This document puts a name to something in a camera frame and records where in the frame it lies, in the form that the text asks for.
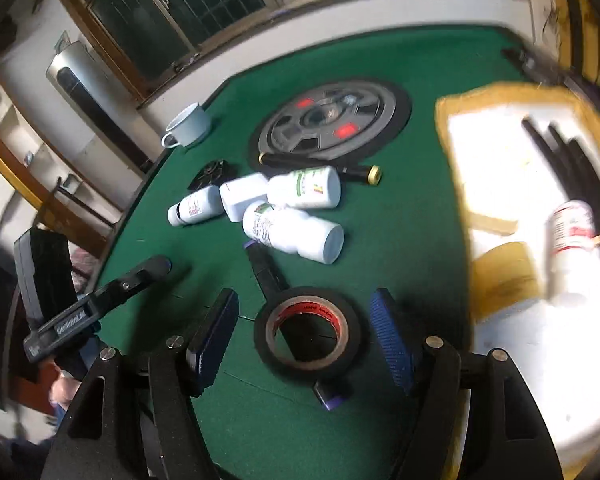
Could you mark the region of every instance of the roll of tape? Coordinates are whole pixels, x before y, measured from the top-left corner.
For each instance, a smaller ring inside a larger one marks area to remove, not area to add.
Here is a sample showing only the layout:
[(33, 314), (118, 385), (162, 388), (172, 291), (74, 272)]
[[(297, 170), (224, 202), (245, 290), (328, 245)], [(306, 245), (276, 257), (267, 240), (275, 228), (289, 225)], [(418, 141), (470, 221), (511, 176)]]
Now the roll of tape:
[[(336, 345), (322, 358), (301, 361), (276, 350), (280, 326), (296, 315), (319, 316), (333, 327)], [(341, 376), (351, 366), (360, 347), (360, 322), (353, 308), (326, 288), (298, 287), (281, 292), (258, 313), (253, 341), (260, 358), (273, 372), (302, 383)]]

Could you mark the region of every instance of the mug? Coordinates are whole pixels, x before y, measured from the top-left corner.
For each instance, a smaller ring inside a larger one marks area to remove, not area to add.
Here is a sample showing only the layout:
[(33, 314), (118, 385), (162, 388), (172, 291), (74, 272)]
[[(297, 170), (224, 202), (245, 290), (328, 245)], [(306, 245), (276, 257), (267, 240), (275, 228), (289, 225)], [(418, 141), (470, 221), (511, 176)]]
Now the mug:
[[(211, 130), (211, 118), (198, 103), (193, 103), (181, 111), (167, 126), (167, 133), (162, 138), (162, 146), (170, 150), (177, 146), (189, 146), (206, 137)], [(175, 142), (167, 144), (167, 137)]]

